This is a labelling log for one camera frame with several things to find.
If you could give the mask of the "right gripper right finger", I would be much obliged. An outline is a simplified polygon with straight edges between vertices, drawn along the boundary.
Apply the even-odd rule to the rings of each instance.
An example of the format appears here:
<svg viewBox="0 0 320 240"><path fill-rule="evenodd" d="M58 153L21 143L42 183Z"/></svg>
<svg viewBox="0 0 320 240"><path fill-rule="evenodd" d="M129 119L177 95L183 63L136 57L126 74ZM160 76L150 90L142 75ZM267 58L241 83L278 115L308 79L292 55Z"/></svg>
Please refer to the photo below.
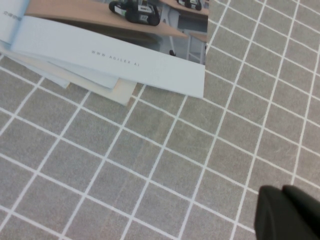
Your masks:
<svg viewBox="0 0 320 240"><path fill-rule="evenodd" d="M303 221L320 239L320 202L294 185L284 185L282 192L291 201Z"/></svg>

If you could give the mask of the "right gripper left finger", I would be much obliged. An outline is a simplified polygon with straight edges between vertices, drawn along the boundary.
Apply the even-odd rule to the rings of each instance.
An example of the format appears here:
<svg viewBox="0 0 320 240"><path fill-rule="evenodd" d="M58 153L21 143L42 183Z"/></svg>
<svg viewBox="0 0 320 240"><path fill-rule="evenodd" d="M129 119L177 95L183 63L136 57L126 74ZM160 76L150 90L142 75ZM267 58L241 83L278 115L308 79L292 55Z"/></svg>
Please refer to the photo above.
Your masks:
<svg viewBox="0 0 320 240"><path fill-rule="evenodd" d="M292 204L283 192L271 185L260 187L254 218L254 230L258 240L284 240L288 230Z"/></svg>

